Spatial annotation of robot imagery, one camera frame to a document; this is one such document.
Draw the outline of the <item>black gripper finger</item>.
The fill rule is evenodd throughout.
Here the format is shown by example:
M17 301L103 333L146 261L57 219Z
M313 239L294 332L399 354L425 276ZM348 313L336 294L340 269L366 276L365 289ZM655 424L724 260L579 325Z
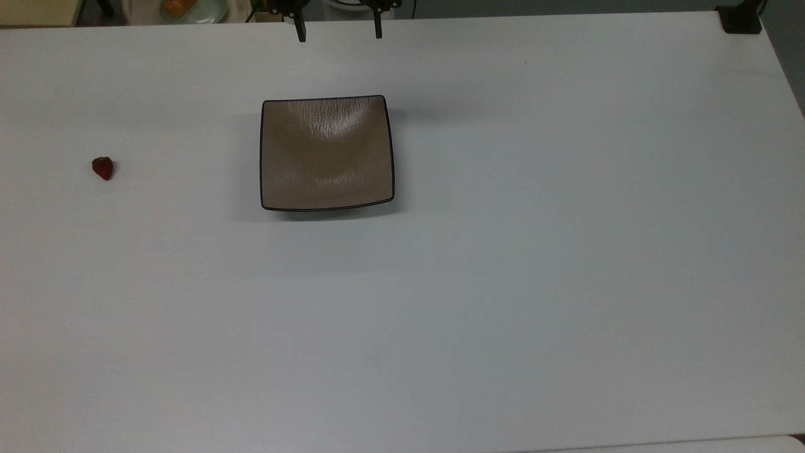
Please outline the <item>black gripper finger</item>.
M395 0L370 0L370 9L373 14L375 37L382 38L382 15L392 11L392 9L400 8L402 1Z
M306 42L306 24L304 22L304 8L307 0L275 0L269 2L269 12L278 14L283 18L290 18L296 29L299 42Z

